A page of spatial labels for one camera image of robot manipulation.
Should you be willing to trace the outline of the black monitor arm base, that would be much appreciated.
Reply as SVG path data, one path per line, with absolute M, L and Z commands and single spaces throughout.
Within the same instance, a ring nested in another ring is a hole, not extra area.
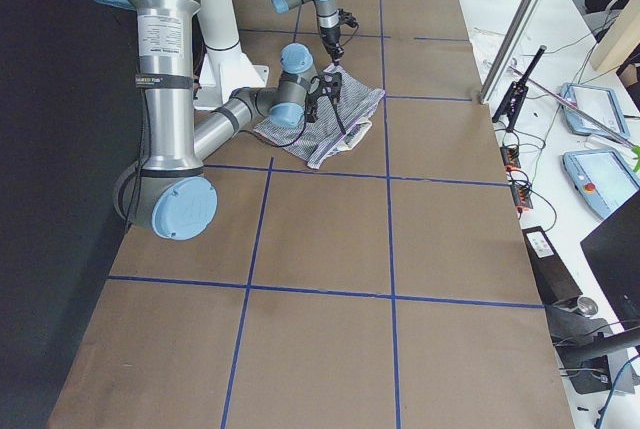
M 624 368 L 628 351 L 639 346 L 639 320 L 626 319 L 614 325 L 601 318 L 587 318 L 556 306 L 545 308 L 551 340 L 564 372 L 581 394 L 615 389 L 632 394 L 634 371 Z

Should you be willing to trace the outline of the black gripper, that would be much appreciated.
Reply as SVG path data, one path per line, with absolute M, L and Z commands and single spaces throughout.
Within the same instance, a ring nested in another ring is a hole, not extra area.
M 311 79 L 310 87 L 305 98 L 305 122 L 315 123 L 317 121 L 318 103 L 321 97 L 326 97 L 330 101 L 338 128 L 341 134 L 345 135 L 346 129 L 338 109 L 340 98 L 338 96 L 333 96 L 332 76 L 314 76 Z
M 332 64 L 338 66 L 344 55 L 344 49 L 340 44 L 341 30 L 339 26 L 319 27 L 322 44 L 327 54 L 332 57 Z

